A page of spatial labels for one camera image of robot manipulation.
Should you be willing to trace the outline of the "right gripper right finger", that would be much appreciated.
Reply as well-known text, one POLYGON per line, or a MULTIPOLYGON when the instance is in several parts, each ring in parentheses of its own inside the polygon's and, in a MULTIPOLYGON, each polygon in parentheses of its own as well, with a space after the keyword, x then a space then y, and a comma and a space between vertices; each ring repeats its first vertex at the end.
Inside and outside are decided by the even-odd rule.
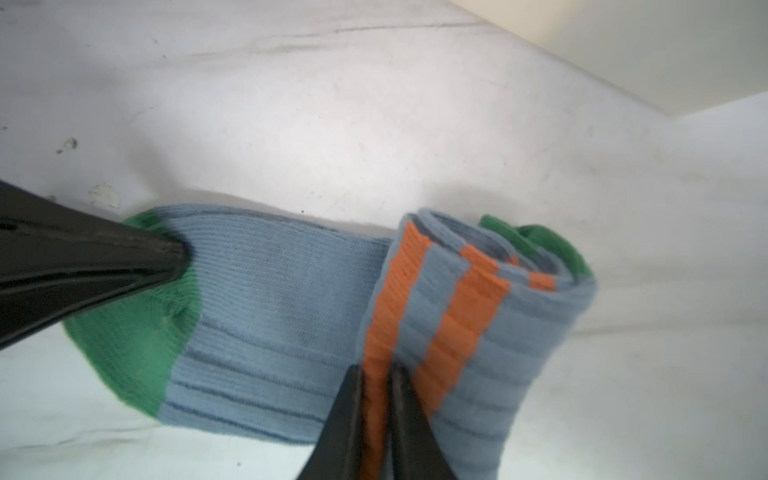
POLYGON ((389 432, 393 478, 457 480, 430 427, 408 369, 395 364, 389 376, 389 432))

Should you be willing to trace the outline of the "blue orange green sock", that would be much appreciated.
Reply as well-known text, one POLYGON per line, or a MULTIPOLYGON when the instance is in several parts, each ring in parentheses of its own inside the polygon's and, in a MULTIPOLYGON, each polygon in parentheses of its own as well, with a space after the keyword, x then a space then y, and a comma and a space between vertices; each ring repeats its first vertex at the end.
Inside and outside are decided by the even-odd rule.
POLYGON ((405 366, 461 479, 494 479, 532 382, 596 279, 556 232, 422 209, 390 238, 175 205, 130 225, 192 262, 170 284, 68 319, 104 384, 167 424, 316 442, 347 369, 365 375, 361 475, 384 474, 388 372, 405 366))

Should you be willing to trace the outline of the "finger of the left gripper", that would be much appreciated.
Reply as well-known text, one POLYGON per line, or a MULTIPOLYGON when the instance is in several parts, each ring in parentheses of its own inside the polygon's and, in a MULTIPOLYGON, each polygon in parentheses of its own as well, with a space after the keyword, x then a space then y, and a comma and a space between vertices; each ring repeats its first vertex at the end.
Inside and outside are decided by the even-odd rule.
POLYGON ((1 346, 76 313, 181 277, 174 238, 1 185, 1 346))

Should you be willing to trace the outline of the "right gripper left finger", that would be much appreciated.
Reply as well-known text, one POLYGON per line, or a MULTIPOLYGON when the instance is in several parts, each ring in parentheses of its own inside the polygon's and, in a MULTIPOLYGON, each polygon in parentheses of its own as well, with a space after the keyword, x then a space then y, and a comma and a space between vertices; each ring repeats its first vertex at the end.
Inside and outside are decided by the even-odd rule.
POLYGON ((364 374, 351 366, 298 480, 357 480, 363 445, 364 374))

